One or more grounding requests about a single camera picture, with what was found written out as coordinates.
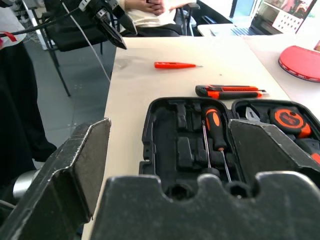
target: screwdriver shaft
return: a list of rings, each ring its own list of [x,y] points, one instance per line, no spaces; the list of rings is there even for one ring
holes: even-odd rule
[[[224,168],[225,168],[226,177],[228,178],[228,182],[231,183],[231,176],[230,176],[229,168],[228,168],[228,165],[227,165],[225,153],[224,153],[223,150],[221,150],[220,152],[223,155],[223,161],[224,161]]]
[[[208,168],[210,169],[211,168],[211,163],[210,163],[210,154],[209,154],[209,144],[208,144],[206,125],[205,125],[205,121],[203,121],[203,120],[202,120],[202,130],[203,130],[203,138],[204,138],[204,147],[205,147],[206,159],[208,161]]]

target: orange tape measure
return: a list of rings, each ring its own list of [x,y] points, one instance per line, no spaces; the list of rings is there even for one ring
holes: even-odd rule
[[[298,138],[306,138],[311,134],[311,128],[304,117],[289,108],[275,108],[270,112],[270,121],[285,134],[293,134]]]

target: gray floor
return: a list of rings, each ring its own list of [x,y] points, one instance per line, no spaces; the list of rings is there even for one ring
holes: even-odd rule
[[[29,41],[26,48],[32,59],[38,85],[38,106],[47,139],[57,147],[70,137],[76,126],[104,117],[109,82],[89,47],[69,52],[57,51],[60,70],[71,93],[68,97],[52,59],[39,43]],[[103,55],[94,46],[109,74],[116,48],[105,42]]]

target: ping pong paddle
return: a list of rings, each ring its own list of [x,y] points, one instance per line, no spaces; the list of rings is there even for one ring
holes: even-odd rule
[[[278,62],[286,72],[307,81],[320,83],[320,52],[290,46],[281,53]]]

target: monitor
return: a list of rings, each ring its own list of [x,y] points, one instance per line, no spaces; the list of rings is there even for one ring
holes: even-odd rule
[[[317,0],[263,0],[252,26],[266,35],[296,33]]]

